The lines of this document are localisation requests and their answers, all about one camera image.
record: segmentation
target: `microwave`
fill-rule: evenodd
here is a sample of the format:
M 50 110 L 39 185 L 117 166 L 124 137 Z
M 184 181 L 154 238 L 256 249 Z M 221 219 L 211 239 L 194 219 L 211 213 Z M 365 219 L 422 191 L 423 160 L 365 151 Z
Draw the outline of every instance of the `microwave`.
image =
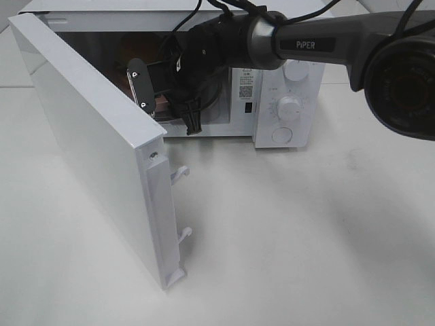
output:
M 126 61 L 138 52 L 146 56 L 195 5 L 196 0 L 34 0 L 10 18 L 66 161 L 163 289 L 185 274 L 179 244 L 192 232 L 177 229 L 171 189 L 189 169 L 171 170 L 164 138 L 251 137 L 256 148 L 303 147 L 324 73 L 324 64 L 298 60 L 274 71 L 228 69 L 201 113 L 200 133 L 188 136 L 177 117 L 152 118 L 133 100 Z M 299 16 L 323 3 L 268 6 Z M 177 37 L 219 14 L 204 3 Z M 164 98 L 157 107 L 167 110 Z

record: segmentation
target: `screw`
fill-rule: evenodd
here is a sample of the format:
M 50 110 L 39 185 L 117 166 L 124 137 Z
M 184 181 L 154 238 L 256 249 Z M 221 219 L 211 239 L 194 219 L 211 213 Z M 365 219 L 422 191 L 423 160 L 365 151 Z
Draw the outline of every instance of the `screw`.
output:
M 155 151 L 153 154 L 150 155 L 150 160 L 155 160 L 156 158 L 158 158 L 158 153 Z

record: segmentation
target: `table surface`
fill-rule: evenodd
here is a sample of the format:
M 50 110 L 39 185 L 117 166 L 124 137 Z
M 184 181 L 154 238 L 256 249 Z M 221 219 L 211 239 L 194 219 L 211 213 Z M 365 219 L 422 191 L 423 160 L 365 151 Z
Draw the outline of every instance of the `table surface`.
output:
M 341 67 L 303 149 L 166 142 L 194 229 L 167 292 L 65 164 L 9 29 L 0 71 L 2 326 L 435 323 L 435 143 L 384 128 Z

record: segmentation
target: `microwave door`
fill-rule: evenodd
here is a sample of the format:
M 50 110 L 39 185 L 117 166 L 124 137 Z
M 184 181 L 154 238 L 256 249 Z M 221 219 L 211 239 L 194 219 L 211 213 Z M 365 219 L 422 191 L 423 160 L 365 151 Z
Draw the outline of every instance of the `microwave door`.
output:
M 65 160 L 166 289 L 184 275 L 166 131 L 34 14 L 10 23 Z

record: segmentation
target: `power knob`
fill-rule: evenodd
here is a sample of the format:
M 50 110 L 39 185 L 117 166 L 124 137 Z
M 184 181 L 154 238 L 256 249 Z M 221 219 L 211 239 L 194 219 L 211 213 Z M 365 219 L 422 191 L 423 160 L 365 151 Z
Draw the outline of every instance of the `power knob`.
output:
M 300 117 L 302 101 L 296 96 L 285 96 L 277 104 L 278 118 L 290 122 Z
M 310 66 L 306 61 L 287 60 L 284 64 L 284 75 L 292 82 L 300 82 L 308 76 Z

